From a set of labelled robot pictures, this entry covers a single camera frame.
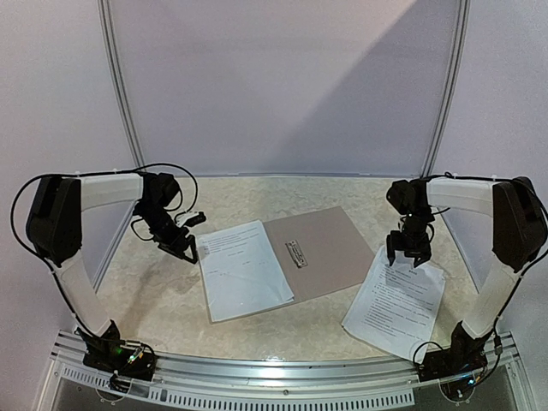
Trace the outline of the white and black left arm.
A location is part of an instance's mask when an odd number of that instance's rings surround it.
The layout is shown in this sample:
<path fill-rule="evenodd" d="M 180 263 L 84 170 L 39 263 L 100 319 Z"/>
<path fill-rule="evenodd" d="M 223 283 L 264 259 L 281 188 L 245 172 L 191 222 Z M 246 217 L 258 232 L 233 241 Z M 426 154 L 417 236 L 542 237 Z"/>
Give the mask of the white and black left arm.
<path fill-rule="evenodd" d="M 90 337 L 107 336 L 113 324 L 83 263 L 82 212 L 130 201 L 133 214 L 146 223 L 160 250 L 191 264 L 198 261 L 196 239 L 190 230 L 204 223 L 206 215 L 202 211 L 185 211 L 180 217 L 169 214 L 167 207 L 180 191 L 171 174 L 132 170 L 49 174 L 37 177 L 36 182 L 27 239 L 50 267 L 69 309 Z"/>

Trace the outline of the white printed contract sheet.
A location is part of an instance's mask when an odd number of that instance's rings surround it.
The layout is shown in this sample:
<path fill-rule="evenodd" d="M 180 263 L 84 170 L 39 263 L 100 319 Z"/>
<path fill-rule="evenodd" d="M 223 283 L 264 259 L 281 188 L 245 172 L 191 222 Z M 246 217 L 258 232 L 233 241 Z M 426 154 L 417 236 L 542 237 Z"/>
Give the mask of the white printed contract sheet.
<path fill-rule="evenodd" d="M 198 252 L 211 322 L 238 319 L 295 301 L 259 220 L 200 235 Z"/>

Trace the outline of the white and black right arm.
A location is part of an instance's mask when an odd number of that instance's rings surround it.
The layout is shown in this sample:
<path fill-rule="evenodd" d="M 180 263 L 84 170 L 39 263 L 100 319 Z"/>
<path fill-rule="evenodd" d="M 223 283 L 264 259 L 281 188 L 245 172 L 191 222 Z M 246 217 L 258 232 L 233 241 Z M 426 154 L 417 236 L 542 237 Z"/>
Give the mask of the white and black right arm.
<path fill-rule="evenodd" d="M 390 263 L 397 253 L 411 259 L 414 267 L 430 260 L 428 231 L 437 208 L 471 211 L 491 219 L 495 262 L 461 322 L 471 339 L 491 334 L 526 270 L 541 260 L 540 250 L 547 241 L 547 211 L 531 180 L 445 173 L 392 182 L 386 199 L 401 217 L 399 228 L 386 236 Z"/>

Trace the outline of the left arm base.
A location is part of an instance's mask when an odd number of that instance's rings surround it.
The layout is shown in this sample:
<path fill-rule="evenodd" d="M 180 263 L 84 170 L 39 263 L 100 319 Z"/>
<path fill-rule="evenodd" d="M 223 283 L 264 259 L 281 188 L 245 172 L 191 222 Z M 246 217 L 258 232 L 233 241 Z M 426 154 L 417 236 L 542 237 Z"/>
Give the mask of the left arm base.
<path fill-rule="evenodd" d="M 158 356 L 150 345 L 116 339 L 109 331 L 107 337 L 92 336 L 81 329 L 77 333 L 86 345 L 84 366 L 116 376 L 148 382 L 153 380 Z"/>

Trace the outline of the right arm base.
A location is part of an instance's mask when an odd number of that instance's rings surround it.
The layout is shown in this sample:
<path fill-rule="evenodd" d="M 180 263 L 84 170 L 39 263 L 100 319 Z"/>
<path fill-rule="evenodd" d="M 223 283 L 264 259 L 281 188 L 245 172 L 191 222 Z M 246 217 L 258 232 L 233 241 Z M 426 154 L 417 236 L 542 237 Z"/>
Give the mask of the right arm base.
<path fill-rule="evenodd" d="M 451 333 L 448 348 L 442 348 L 434 341 L 423 342 L 414 351 L 411 360 L 419 381 L 447 378 L 486 368 L 488 360 L 485 344 L 495 333 L 495 329 L 491 328 L 483 337 L 472 338 L 460 321 Z"/>

